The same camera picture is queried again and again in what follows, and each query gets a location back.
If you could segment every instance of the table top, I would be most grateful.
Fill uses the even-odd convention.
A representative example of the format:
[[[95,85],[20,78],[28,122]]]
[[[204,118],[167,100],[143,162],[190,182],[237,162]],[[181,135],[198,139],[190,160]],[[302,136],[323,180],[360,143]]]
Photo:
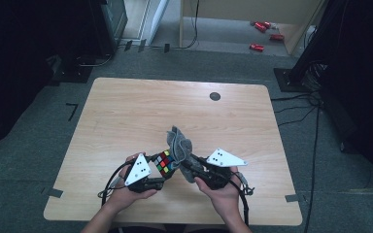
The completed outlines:
[[[220,100],[210,98],[213,92]],[[101,205],[97,193],[124,159],[168,149],[173,125],[191,139],[197,156],[221,148],[248,161],[239,170],[255,187],[247,196],[250,224],[301,223],[299,204],[286,200],[295,191],[265,86],[113,78],[93,83],[53,187],[63,194],[50,196],[45,218],[90,220]],[[223,224],[210,199],[180,171],[155,196],[119,213],[116,222]]]

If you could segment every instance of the person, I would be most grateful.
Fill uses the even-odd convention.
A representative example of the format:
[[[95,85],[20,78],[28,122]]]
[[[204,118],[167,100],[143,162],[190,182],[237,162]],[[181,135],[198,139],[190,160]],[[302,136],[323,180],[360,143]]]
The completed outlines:
[[[139,153],[128,156],[126,161],[136,158]],[[124,177],[128,166],[125,166],[119,172],[120,177]],[[237,167],[231,167],[231,172],[238,172]],[[236,176],[232,176],[231,180],[240,186],[240,181]],[[220,215],[223,222],[230,232],[247,233],[252,232],[250,228],[242,220],[239,212],[239,194],[238,190],[232,185],[227,184],[224,188],[212,190],[200,178],[195,178],[195,182],[199,190],[205,193],[214,206],[215,211]],[[121,179],[116,186],[124,186]],[[82,230],[82,233],[100,233],[108,232],[113,223],[115,216],[126,209],[134,202],[140,199],[148,199],[154,196],[157,190],[151,189],[142,193],[130,191],[127,187],[114,189],[110,198],[105,205],[95,214],[91,221]]]

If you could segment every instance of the person's right hand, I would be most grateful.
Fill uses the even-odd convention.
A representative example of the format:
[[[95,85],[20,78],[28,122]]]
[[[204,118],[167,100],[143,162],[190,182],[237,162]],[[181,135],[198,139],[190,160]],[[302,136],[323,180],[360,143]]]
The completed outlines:
[[[237,167],[231,167],[231,172],[237,173]],[[226,226],[231,232],[251,232],[250,228],[244,223],[239,213],[239,193],[236,187],[231,183],[228,183],[224,188],[212,190],[207,184],[200,178],[195,177],[196,184],[198,184],[199,190],[207,194],[211,199],[214,209],[222,217]],[[241,186],[241,181],[237,176],[232,175],[231,180]]]

